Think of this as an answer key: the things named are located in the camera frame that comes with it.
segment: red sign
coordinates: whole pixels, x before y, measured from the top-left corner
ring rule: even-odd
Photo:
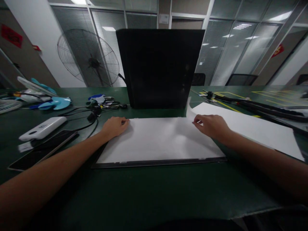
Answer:
[[[276,55],[280,54],[281,52],[283,52],[285,49],[283,48],[282,44],[279,45],[279,47],[275,50],[274,54],[272,55],[272,57],[275,57]]]
[[[37,50],[37,51],[42,51],[42,50],[39,48],[39,46],[32,45],[32,47],[33,47],[33,49],[34,49],[34,50]]]
[[[4,24],[2,24],[1,27],[1,36],[15,46],[21,48],[22,36]]]

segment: phone screen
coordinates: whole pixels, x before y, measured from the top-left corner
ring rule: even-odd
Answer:
[[[51,137],[46,142],[35,147],[31,152],[27,153],[19,160],[12,163],[8,168],[20,171],[27,170],[28,168],[35,165],[37,162],[51,155],[55,149],[57,150],[57,148],[60,148],[59,145],[61,145],[62,143],[62,145],[64,145],[64,143],[68,142],[76,134],[77,133],[75,131],[70,130],[60,131],[58,134]]]

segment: office chair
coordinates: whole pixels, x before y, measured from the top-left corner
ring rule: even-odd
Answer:
[[[257,77],[250,74],[232,74],[226,86],[251,86]]]
[[[205,84],[205,74],[195,73],[192,79],[192,86],[204,86]]]
[[[296,85],[307,85],[308,83],[304,83],[308,81],[308,74],[302,74],[298,77]]]

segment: fan grille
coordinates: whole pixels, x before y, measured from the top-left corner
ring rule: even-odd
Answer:
[[[58,41],[58,54],[66,69],[88,85],[91,82],[92,86],[112,86],[118,78],[119,62],[115,53],[92,32],[65,31]]]

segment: hand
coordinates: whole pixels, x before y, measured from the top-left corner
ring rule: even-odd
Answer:
[[[193,124],[200,132],[223,144],[229,142],[235,134],[219,115],[196,115]]]
[[[129,119],[125,119],[125,117],[111,117],[104,123],[100,132],[105,136],[107,135],[111,140],[121,135],[127,129],[128,125]]]

